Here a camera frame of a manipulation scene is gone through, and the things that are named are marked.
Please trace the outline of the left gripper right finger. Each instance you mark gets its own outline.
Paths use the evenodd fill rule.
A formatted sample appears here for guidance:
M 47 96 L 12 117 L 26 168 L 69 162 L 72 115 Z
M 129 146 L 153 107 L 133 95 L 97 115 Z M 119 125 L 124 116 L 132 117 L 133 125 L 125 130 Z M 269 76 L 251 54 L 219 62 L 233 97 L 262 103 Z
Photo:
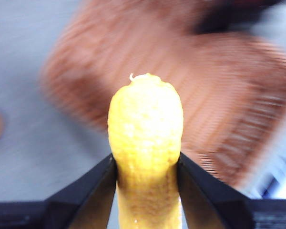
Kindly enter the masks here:
M 185 154 L 177 163 L 177 181 L 190 229 L 253 229 L 249 198 L 210 175 Z

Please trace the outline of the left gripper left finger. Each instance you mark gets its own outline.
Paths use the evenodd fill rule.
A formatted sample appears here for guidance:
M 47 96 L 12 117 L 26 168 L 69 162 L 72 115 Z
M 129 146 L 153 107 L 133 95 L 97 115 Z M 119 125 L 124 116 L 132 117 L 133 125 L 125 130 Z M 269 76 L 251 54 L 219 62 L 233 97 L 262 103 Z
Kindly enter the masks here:
M 46 229 L 107 228 L 116 189 L 116 163 L 110 154 L 76 181 L 50 196 Z

